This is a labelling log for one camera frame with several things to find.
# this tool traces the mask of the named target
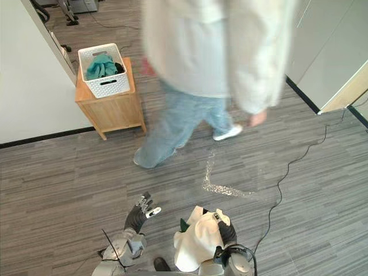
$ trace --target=white wall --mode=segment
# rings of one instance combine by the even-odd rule
[[[368,0],[302,4],[286,74],[322,109],[368,60]]]
[[[26,10],[29,2],[0,3],[0,143],[89,127],[74,102],[74,78],[32,20],[36,12]]]

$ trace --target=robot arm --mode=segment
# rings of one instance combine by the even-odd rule
[[[139,198],[125,220],[124,230],[115,235],[112,241],[106,235],[110,245],[103,253],[102,261],[95,268],[92,276],[124,275],[125,268],[133,266],[135,260],[142,255],[147,242],[144,235],[139,234],[139,232],[147,219],[161,211],[160,207],[151,208],[152,200],[150,198],[149,193],[145,193]]]
[[[92,276],[124,276],[125,268],[133,266],[135,260],[142,255],[147,242],[144,235],[139,234],[140,230],[147,219],[161,211],[160,207],[151,208],[150,197],[149,193],[145,193],[139,198],[138,203],[129,212],[121,233],[115,235],[112,240],[106,235],[110,246],[104,251],[102,261],[95,268]],[[217,247],[213,260],[202,263],[200,275],[219,275],[220,272],[224,276],[257,276],[257,263],[253,252],[237,244],[236,232],[232,224],[227,226],[218,214],[215,213],[214,216],[225,248]],[[250,266],[251,259],[254,261],[254,274]]]

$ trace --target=black glove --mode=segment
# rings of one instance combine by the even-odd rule
[[[231,222],[230,226],[227,226],[226,223],[221,220],[218,223],[218,229],[220,230],[220,235],[223,239],[224,246],[229,243],[237,243],[236,232]]]
[[[129,212],[128,217],[125,220],[124,230],[132,228],[136,233],[140,232],[144,222],[147,220],[145,214],[152,210],[152,200],[150,200],[150,197],[151,195],[149,193],[144,193],[141,200]]]

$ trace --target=man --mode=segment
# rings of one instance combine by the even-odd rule
[[[143,0],[147,60],[166,92],[166,109],[135,154],[153,168],[183,147],[202,121],[216,141],[242,126],[227,98],[264,122],[284,82],[295,0]]]

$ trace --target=white basket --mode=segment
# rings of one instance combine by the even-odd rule
[[[99,79],[86,80],[88,66],[93,59],[101,53],[110,55],[114,62],[120,63],[124,68],[124,73]],[[122,58],[115,43],[80,49],[78,51],[78,58],[80,69],[82,70],[82,79],[96,98],[107,97],[130,90],[127,68],[124,62],[122,62]]]

